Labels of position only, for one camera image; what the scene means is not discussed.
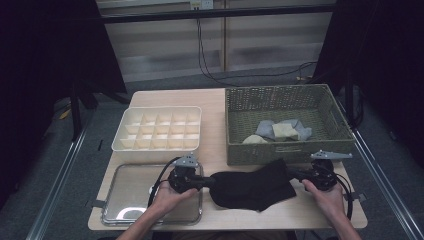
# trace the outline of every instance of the person's arm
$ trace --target person's arm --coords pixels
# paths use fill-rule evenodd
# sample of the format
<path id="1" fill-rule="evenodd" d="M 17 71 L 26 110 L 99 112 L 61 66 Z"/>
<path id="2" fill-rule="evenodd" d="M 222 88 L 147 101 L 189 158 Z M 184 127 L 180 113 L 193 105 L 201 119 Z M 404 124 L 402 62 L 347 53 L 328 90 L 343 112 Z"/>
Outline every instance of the person's arm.
<path id="1" fill-rule="evenodd" d="M 336 184 L 330 191 L 324 192 L 318 190 L 309 180 L 305 179 L 302 183 L 305 185 L 306 189 L 312 193 L 318 207 L 337 231 L 341 240 L 361 239 L 344 212 L 343 191 L 340 184 Z"/>
<path id="2" fill-rule="evenodd" d="M 197 190 L 193 188 L 179 194 L 169 186 L 168 182 L 162 182 L 152 205 L 118 239 L 142 239 L 157 220 L 196 193 Z"/>

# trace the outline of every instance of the folded cloth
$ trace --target folded cloth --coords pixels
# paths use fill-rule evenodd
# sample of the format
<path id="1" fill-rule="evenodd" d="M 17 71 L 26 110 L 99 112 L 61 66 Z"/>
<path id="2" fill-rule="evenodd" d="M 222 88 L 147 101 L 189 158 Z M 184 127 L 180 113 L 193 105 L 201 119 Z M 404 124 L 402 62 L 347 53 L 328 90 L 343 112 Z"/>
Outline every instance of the folded cloth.
<path id="1" fill-rule="evenodd" d="M 212 200 L 221 207 L 263 211 L 296 196 L 285 162 L 280 159 L 254 172 L 217 172 L 209 189 Z"/>
<path id="2" fill-rule="evenodd" d="M 305 128 L 298 119 L 289 119 L 272 125 L 276 141 L 286 141 L 287 138 L 306 141 L 312 136 L 312 128 Z"/>
<path id="3" fill-rule="evenodd" d="M 286 141 L 287 138 L 297 140 L 299 135 L 290 123 L 277 123 L 272 125 L 272 129 L 274 130 L 275 141 L 277 142 Z"/>
<path id="4" fill-rule="evenodd" d="M 252 143 L 267 143 L 265 139 L 258 135 L 250 135 L 246 139 L 244 139 L 243 144 L 252 144 Z"/>
<path id="5" fill-rule="evenodd" d="M 275 140 L 274 130 L 272 129 L 272 125 L 274 124 L 275 122 L 272 120 L 260 121 L 255 134 L 264 138 Z"/>

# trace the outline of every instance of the white ice cube tray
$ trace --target white ice cube tray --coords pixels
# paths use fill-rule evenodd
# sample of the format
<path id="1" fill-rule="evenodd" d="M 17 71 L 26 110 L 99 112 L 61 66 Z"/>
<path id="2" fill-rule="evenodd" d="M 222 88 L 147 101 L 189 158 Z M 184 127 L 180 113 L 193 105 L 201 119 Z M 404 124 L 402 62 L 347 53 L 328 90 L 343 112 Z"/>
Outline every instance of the white ice cube tray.
<path id="1" fill-rule="evenodd" d="M 126 160 L 168 162 L 195 154 L 200 142 L 199 107 L 143 107 L 124 112 L 112 149 Z"/>

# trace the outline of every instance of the wooden table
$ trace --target wooden table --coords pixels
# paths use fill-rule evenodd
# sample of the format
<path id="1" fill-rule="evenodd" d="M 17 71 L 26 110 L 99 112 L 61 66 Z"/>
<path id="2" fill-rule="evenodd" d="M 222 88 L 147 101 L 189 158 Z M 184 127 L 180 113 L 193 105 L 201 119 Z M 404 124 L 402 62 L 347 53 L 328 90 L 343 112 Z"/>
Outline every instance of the wooden table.
<path id="1" fill-rule="evenodd" d="M 219 171 L 253 171 L 258 166 L 228 166 L 225 146 L 225 89 L 163 90 L 136 92 L 130 107 L 199 106 L 202 108 L 201 140 L 198 160 L 205 176 Z M 105 200 L 118 166 L 128 162 L 113 153 L 97 195 Z M 335 172 L 348 178 L 341 162 L 334 164 Z M 324 215 L 318 209 L 310 193 L 297 180 L 291 181 L 297 196 L 279 202 L 263 212 L 223 209 L 214 204 L 209 190 L 203 191 L 203 212 L 200 222 L 192 226 L 157 225 L 153 230 L 259 230 L 259 229 L 320 229 L 329 228 Z M 105 226 L 101 223 L 101 209 L 93 208 L 88 226 L 92 230 L 124 230 L 123 226 Z M 352 224 L 366 227 L 368 221 L 359 201 L 353 203 Z"/>

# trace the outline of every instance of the power outlet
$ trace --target power outlet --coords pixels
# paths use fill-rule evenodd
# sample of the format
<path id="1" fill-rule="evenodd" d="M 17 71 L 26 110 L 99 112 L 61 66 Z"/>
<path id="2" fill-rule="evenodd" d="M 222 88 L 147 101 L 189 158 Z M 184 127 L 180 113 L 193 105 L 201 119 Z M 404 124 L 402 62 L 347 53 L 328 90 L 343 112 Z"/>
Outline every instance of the power outlet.
<path id="1" fill-rule="evenodd" d="M 190 9 L 191 10 L 202 9 L 202 0 L 190 0 Z"/>
<path id="2" fill-rule="evenodd" d="M 213 0 L 202 0 L 201 9 L 203 10 L 213 9 Z"/>

